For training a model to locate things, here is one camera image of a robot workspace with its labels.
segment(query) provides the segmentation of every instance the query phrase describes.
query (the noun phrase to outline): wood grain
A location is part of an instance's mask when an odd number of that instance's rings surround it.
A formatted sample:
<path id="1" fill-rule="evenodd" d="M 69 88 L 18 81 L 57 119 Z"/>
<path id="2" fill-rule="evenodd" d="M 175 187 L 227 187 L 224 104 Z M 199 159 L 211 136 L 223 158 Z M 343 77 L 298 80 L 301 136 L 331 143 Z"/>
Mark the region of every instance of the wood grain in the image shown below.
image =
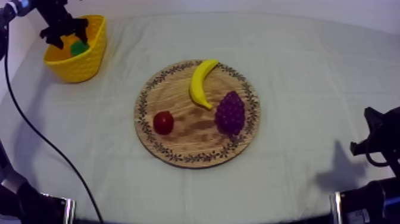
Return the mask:
<path id="1" fill-rule="evenodd" d="M 204 80 L 212 110 L 192 102 L 189 84 L 202 60 L 182 61 L 155 74 L 142 88 L 135 104 L 135 128 L 145 148 L 160 160 L 178 167 L 206 168 L 231 160 L 252 141 L 260 123 L 260 104 L 254 88 L 236 70 L 218 64 Z M 214 114 L 224 96 L 236 91 L 245 103 L 246 122 L 238 136 L 221 134 Z M 171 134 L 154 132 L 152 119 L 168 110 L 174 117 Z"/>

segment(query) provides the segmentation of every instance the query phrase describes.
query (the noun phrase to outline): table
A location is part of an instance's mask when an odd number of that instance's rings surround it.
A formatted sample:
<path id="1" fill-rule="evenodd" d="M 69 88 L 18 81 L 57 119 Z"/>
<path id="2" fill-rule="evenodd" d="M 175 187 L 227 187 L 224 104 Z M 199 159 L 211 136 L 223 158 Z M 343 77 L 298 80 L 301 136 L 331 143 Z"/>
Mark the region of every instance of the table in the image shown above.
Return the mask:
<path id="1" fill-rule="evenodd" d="M 328 195 L 392 176 L 353 157 L 367 137 L 364 108 L 400 103 L 400 39 L 356 26 L 266 14 L 187 14 L 108 23 L 99 73 L 59 81 L 37 40 L 12 85 L 23 110 L 81 171 L 105 220 L 117 223 L 260 223 L 329 211 Z M 154 158 L 133 125 L 136 97 L 163 67 L 218 58 L 254 85 L 257 137 L 234 160 L 205 170 Z M 87 193 L 60 156 L 21 120 L 9 96 L 0 137 L 15 168 L 38 190 L 77 200 Z"/>

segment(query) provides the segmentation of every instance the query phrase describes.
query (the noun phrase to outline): tomato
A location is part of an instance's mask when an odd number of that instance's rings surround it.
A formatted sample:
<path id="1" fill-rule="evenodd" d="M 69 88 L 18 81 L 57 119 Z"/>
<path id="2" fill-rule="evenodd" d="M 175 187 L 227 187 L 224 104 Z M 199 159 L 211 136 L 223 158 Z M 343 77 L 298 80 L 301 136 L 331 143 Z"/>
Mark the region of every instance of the tomato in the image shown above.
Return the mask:
<path id="1" fill-rule="evenodd" d="M 153 118 L 153 128 L 160 135 L 168 135 L 174 128 L 174 118 L 169 111 L 158 112 Z"/>

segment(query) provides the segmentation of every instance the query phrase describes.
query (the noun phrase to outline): purple grapes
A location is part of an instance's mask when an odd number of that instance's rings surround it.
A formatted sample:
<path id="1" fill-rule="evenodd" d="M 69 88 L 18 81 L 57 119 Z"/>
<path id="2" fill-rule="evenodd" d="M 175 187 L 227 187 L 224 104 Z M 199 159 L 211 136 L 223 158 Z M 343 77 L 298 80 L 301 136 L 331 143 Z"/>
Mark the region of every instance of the purple grapes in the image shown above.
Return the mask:
<path id="1" fill-rule="evenodd" d="M 229 135 L 238 135 L 245 126 L 245 104 L 237 92 L 231 91 L 222 99 L 215 113 L 218 129 Z"/>

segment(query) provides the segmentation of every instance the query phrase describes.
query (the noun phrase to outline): basket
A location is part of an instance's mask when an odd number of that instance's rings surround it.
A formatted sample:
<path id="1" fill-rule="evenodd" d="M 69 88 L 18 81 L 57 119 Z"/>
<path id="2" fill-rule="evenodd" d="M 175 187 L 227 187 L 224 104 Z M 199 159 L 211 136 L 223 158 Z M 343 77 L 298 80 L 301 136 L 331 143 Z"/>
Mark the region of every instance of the basket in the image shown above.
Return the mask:
<path id="1" fill-rule="evenodd" d="M 83 82 L 96 75 L 107 44 L 105 18 L 101 15 L 85 15 L 81 18 L 89 20 L 86 28 L 89 49 L 72 57 L 70 47 L 79 38 L 75 35 L 62 36 L 63 49 L 49 45 L 43 59 L 45 64 L 65 82 Z"/>

